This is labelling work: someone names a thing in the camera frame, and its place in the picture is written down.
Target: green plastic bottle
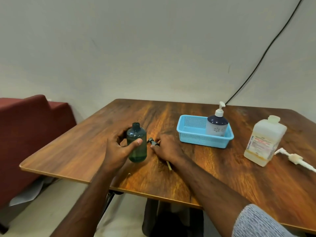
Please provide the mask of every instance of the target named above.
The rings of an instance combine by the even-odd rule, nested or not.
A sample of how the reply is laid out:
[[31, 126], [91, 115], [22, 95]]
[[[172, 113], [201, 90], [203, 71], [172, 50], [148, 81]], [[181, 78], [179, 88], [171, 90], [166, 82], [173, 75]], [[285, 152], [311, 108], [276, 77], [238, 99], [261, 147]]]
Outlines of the green plastic bottle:
[[126, 133], [127, 145], [138, 138], [141, 138], [143, 142], [128, 156], [134, 163], [142, 162], [147, 157], [147, 133], [138, 122], [134, 122], [132, 128]]

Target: blue plastic basket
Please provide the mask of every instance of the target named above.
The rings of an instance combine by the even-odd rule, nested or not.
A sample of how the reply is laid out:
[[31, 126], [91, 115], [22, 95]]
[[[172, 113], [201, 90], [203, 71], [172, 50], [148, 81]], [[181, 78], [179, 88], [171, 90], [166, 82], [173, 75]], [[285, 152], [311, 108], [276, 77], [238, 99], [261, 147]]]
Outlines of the blue plastic basket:
[[180, 141], [222, 149], [226, 148], [228, 142], [234, 139], [234, 134], [230, 125], [228, 124], [225, 136], [222, 137], [206, 135], [206, 122], [207, 117], [181, 115], [177, 126]]

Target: white plastic jug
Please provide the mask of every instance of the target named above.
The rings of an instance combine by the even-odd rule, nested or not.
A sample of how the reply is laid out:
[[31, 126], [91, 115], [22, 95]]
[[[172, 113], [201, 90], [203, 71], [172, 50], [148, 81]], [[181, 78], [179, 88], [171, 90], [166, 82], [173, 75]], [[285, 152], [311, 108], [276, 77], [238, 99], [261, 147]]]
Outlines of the white plastic jug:
[[244, 156], [260, 166], [273, 157], [287, 127], [279, 123], [280, 117], [269, 116], [255, 124]]

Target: red sofa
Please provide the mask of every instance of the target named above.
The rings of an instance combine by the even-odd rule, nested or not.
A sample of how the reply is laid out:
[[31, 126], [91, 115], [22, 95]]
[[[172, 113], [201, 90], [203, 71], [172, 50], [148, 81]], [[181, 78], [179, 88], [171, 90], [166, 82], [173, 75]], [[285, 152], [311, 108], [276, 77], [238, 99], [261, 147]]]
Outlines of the red sofa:
[[75, 125], [68, 103], [0, 98], [0, 208], [39, 176], [19, 164]]

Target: wood grain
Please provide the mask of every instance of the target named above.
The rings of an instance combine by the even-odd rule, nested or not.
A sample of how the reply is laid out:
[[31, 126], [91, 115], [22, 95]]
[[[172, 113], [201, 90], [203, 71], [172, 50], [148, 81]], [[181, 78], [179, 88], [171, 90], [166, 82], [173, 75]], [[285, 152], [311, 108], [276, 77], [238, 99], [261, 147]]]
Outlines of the wood grain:
[[[180, 115], [209, 116], [218, 105], [116, 99], [23, 161], [22, 170], [89, 183], [105, 153], [105, 140], [119, 120], [140, 122], [147, 137], [171, 130]], [[316, 124], [288, 109], [227, 106], [235, 138], [226, 149], [181, 143], [199, 166], [261, 207], [280, 223], [316, 232], [316, 174], [295, 166], [284, 155], [266, 167], [243, 157], [253, 126], [277, 115], [288, 127], [279, 147], [297, 153], [316, 166]], [[162, 163], [148, 145], [148, 157], [139, 164], [127, 161], [111, 189], [201, 208], [186, 184]]]

